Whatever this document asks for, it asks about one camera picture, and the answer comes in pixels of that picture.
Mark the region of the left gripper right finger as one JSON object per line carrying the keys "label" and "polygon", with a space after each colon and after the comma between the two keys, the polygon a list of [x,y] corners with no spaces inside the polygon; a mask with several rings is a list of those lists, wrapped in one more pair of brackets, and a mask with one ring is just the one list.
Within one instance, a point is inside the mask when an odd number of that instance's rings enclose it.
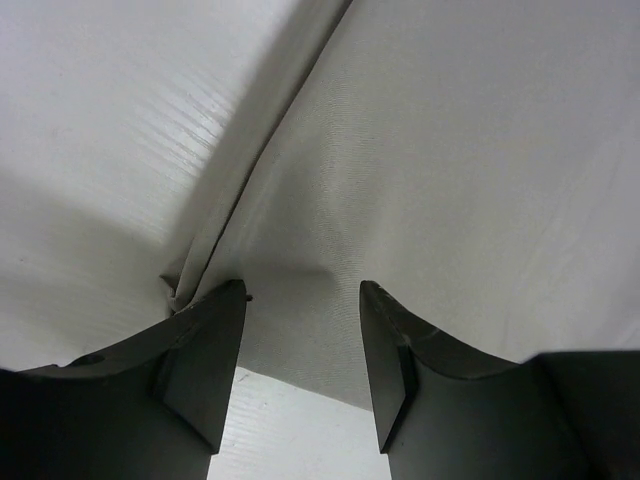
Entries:
{"label": "left gripper right finger", "polygon": [[395,479],[635,479],[639,355],[541,353],[513,363],[360,285],[380,451]]}

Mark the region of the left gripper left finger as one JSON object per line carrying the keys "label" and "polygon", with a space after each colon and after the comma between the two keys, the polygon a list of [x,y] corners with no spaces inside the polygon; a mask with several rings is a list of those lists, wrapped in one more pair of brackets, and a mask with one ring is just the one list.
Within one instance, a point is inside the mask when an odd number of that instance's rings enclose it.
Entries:
{"label": "left gripper left finger", "polygon": [[65,366],[1,373],[5,479],[204,479],[221,447],[246,313],[228,281]]}

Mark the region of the grey cloth napkin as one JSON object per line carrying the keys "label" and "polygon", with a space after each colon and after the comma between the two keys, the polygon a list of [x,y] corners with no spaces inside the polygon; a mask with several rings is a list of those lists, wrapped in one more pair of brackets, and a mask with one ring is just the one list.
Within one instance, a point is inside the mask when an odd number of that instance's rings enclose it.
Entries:
{"label": "grey cloth napkin", "polygon": [[370,405],[359,286],[483,351],[639,345],[639,5],[302,2],[164,274],[240,278],[241,365]]}

